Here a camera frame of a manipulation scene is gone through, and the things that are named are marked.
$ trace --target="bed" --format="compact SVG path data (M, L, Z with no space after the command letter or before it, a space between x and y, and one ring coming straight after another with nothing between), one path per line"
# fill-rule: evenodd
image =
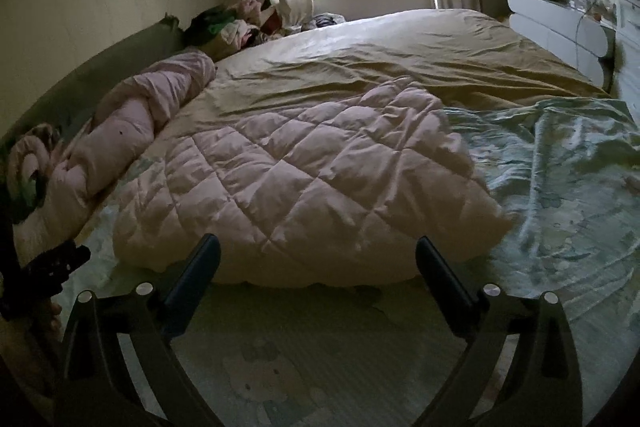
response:
M469 269L513 295L560 296L582 372L585 424L597 413L640 347L640 135L624 103L469 10L331 26L217 66L215 81L167 124L80 233L93 258L58 296L63 321L83 289L113 295L157 277L114 257L118 195L181 136L409 76L443 101L491 194L517 216ZM273 426L408 425L464 348L418 279L348 288L211 285L173 345L221 420ZM122 346L132 352L126 338ZM161 415L134 359L127 362L143 402Z

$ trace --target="light blue bed sheet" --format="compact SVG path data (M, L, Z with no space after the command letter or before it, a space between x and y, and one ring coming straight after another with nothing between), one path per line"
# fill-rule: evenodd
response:
M578 351L586 423L640 347L640 134L614 100L445 111L492 195L516 217L498 247L467 265L479 283L512 295L559 295ZM121 184L148 165L136 162ZM94 257L60 295L65 320L82 289L114 295L156 277L113 258L117 193L89 225L84 243ZM230 426L405 427L464 347L420 280L354 289L212 285L174 341L185 370ZM139 367L131 370L159 413Z

